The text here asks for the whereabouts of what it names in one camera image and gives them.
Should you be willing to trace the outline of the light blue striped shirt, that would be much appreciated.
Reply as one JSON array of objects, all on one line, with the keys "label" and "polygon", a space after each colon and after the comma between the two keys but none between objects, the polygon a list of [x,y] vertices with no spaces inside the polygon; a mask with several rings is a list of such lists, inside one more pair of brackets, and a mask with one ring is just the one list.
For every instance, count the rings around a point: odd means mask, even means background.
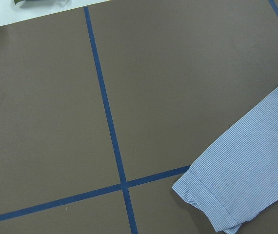
[{"label": "light blue striped shirt", "polygon": [[216,232],[227,234],[278,201],[278,87],[214,141],[172,188]]}]

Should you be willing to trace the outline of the clear plastic bag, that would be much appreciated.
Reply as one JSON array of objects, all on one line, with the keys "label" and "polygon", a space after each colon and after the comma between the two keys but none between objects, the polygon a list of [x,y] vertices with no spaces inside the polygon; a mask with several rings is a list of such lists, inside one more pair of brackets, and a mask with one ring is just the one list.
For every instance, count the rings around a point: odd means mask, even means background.
[{"label": "clear plastic bag", "polygon": [[56,4],[60,6],[65,6],[71,2],[71,0],[42,0],[41,2],[46,2],[48,4]]}]

